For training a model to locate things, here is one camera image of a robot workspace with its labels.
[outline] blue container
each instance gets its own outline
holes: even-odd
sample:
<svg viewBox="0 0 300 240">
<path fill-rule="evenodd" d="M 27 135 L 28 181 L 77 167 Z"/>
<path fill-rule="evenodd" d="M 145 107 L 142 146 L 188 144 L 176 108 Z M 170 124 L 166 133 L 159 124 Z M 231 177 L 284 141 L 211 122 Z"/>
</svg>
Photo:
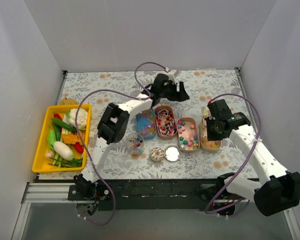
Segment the blue container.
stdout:
<svg viewBox="0 0 300 240">
<path fill-rule="evenodd" d="M 155 112 L 151 108 L 138 113 L 136 119 L 136 132 L 140 134 L 144 140 L 153 139 L 156 135 Z"/>
</svg>

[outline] white radish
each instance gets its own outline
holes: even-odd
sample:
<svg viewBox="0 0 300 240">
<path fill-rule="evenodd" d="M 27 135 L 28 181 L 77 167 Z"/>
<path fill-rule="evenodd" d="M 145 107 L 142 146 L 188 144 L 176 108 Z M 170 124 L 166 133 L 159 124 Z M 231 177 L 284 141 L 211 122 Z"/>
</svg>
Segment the white radish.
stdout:
<svg viewBox="0 0 300 240">
<path fill-rule="evenodd" d="M 53 144 L 53 148 L 57 154 L 59 154 L 63 159 L 71 161 L 74 159 L 74 152 L 61 141 L 55 141 Z"/>
</svg>

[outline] cable tie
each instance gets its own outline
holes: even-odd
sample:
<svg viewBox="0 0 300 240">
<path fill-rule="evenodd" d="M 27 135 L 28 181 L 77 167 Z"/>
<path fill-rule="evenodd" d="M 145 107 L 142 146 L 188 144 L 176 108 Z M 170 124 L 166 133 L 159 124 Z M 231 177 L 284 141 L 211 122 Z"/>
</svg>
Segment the cable tie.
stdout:
<svg viewBox="0 0 300 240">
<path fill-rule="evenodd" d="M 262 142 L 262 139 L 261 139 L 261 138 L 258 138 L 258 139 L 254 138 L 254 139 L 252 140 L 252 143 L 255 143 L 255 142 L 261 143 L 261 142 Z"/>
</svg>

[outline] red chili pepper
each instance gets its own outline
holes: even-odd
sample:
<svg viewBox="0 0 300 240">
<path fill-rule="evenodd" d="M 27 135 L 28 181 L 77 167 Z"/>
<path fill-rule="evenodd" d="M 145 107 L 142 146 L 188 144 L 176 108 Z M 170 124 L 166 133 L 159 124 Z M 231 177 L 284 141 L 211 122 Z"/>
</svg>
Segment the red chili pepper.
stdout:
<svg viewBox="0 0 300 240">
<path fill-rule="evenodd" d="M 84 152 L 83 147 L 78 142 L 73 146 L 78 153 L 82 154 Z"/>
<path fill-rule="evenodd" d="M 53 117 L 60 119 L 62 121 L 62 118 L 60 117 L 60 115 L 58 113 L 53 114 Z"/>
</svg>

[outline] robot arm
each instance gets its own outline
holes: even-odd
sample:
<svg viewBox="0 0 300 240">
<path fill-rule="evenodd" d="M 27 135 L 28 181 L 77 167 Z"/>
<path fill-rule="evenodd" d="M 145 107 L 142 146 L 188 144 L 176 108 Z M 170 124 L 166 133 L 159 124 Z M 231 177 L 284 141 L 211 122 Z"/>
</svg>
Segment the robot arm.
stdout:
<svg viewBox="0 0 300 240">
<path fill-rule="evenodd" d="M 207 138 L 209 141 L 230 138 L 247 156 L 257 141 L 256 133 L 247 117 L 239 112 L 232 114 L 225 100 L 217 100 L 208 104 L 210 117 L 207 122 Z M 243 177 L 236 177 L 226 191 L 237 194 L 255 203 L 259 211 L 270 216 L 283 210 L 295 207 L 300 201 L 300 174 L 291 173 L 269 152 L 262 142 L 257 143 L 249 163 L 259 177 L 259 182 Z M 232 175 L 225 174 L 218 178 L 221 187 Z"/>
<path fill-rule="evenodd" d="M 113 145 L 124 137 L 130 118 L 157 105 L 162 98 L 178 102 L 190 99 L 182 81 L 178 83 L 179 91 L 177 91 L 174 73 L 172 70 L 167 74 L 158 74 L 154 83 L 145 87 L 150 96 L 144 90 L 138 95 L 139 100 L 130 100 L 119 105 L 110 103 L 107 106 L 97 127 L 98 134 L 92 153 L 93 163 L 89 161 L 81 174 L 74 177 L 77 189 L 87 199 L 93 197 L 94 183 L 99 180 L 92 164 L 98 172 L 103 168 Z"/>
</svg>

